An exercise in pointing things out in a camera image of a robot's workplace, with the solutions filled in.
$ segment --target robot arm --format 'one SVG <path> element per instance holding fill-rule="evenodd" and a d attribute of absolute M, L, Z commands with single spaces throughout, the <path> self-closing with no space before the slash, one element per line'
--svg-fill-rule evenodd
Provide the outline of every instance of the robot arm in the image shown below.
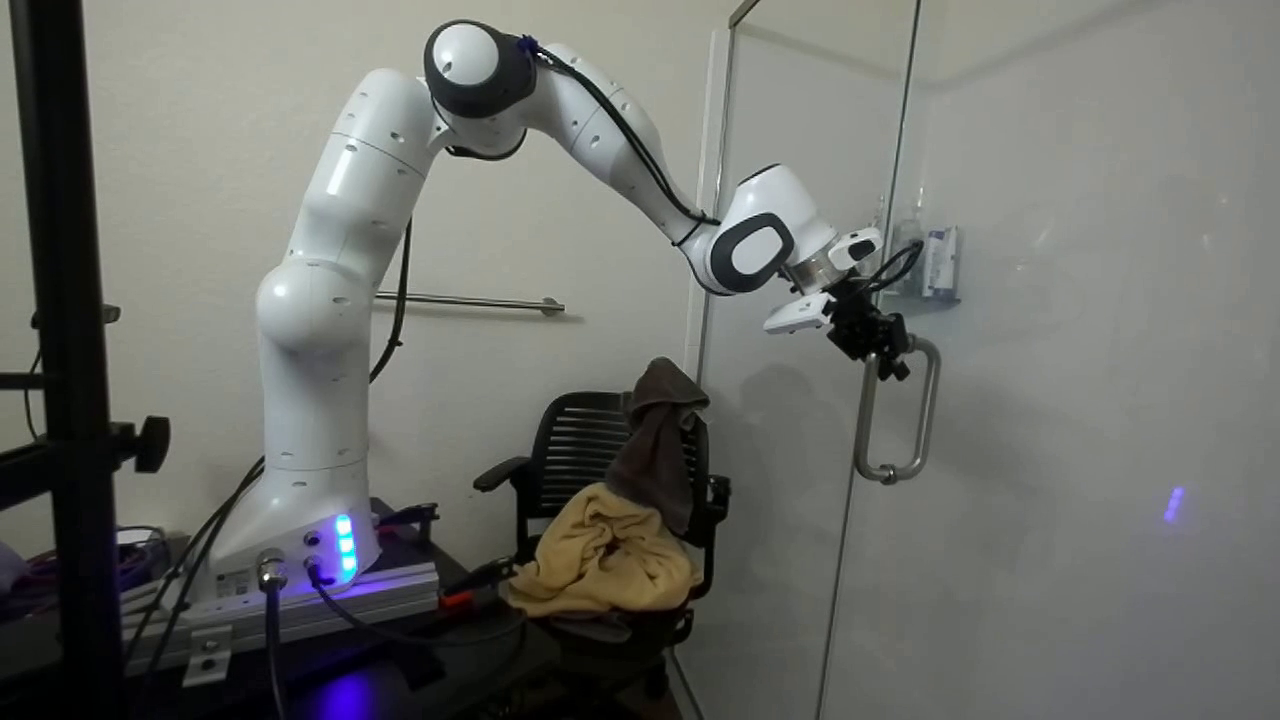
<path fill-rule="evenodd" d="M 875 230 L 827 227 L 790 169 L 744 178 L 721 218 L 670 183 L 652 120 L 579 64 L 486 25 L 445 25 L 426 48 L 426 82 L 371 72 L 345 102 L 305 190 L 283 258 L 264 274 L 262 379 L 264 476 L 228 516 L 210 566 L 215 596 L 254 593 L 264 551 L 291 586 L 319 570 L 351 585 L 380 555 L 369 521 L 369 316 L 435 150 L 505 160 L 528 129 L 628 194 L 707 293 L 755 293 L 774 274 L 796 298 L 768 328 L 827 328 L 846 350 L 879 350 L 879 311 L 855 278 Z M 842 339 L 855 316 L 862 342 Z"/>

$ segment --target chair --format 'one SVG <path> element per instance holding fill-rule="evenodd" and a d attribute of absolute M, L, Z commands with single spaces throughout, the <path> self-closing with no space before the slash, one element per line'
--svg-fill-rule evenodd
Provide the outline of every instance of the chair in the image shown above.
<path fill-rule="evenodd" d="M 566 393 L 545 409 L 533 455 L 513 455 L 476 476 L 476 491 L 516 488 L 516 551 L 510 564 L 533 558 L 540 523 L 558 521 L 586 483 L 606 480 L 628 432 L 628 393 Z M 701 551 L 704 577 L 689 593 L 689 601 L 701 601 L 717 577 L 717 523 L 729 516 L 729 480 L 707 472 L 707 425 L 694 409 L 682 417 L 682 443 L 694 488 L 694 521 L 682 539 Z M 673 639 L 683 639 L 694 611 L 682 607 L 676 616 Z"/>

